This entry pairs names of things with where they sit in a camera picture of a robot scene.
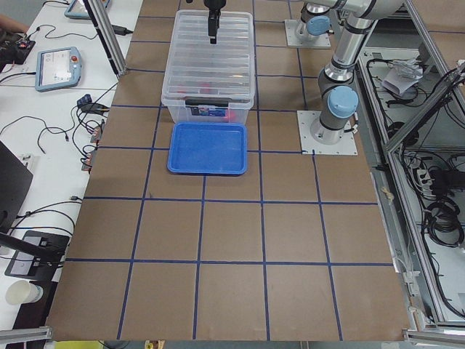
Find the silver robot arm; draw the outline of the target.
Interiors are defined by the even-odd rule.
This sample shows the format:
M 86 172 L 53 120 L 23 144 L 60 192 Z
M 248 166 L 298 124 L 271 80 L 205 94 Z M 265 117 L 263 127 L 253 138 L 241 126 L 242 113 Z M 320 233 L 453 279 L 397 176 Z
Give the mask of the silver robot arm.
M 301 17 L 295 30 L 295 35 L 302 41 L 319 39 L 326 34 L 331 27 L 330 18 L 327 16 L 330 9 L 341 9 L 346 1 L 336 1 L 331 7 L 313 4 L 304 1 Z
M 305 1 L 301 10 L 297 35 L 301 38 L 317 37 L 328 30 L 323 24 L 331 10 L 348 11 L 341 37 L 331 61 L 318 77 L 323 102 L 319 119 L 310 131 L 313 139 L 325 145 L 337 144 L 344 127 L 355 114 L 359 99 L 349 87 L 353 70 L 361 49 L 365 46 L 376 21 L 394 14 L 402 5 L 401 1 Z

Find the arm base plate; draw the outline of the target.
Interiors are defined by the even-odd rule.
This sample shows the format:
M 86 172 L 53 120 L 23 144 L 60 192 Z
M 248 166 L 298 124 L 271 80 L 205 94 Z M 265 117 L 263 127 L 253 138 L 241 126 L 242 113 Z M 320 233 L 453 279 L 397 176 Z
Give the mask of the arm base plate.
M 332 131 L 320 123 L 320 111 L 297 111 L 301 150 L 308 155 L 356 156 L 355 133 L 347 120 L 343 129 Z
M 331 43 L 327 33 L 319 36 L 312 36 L 304 29 L 303 34 L 298 34 L 300 20 L 285 20 L 287 46 L 291 48 L 308 48 L 308 49 L 330 49 Z

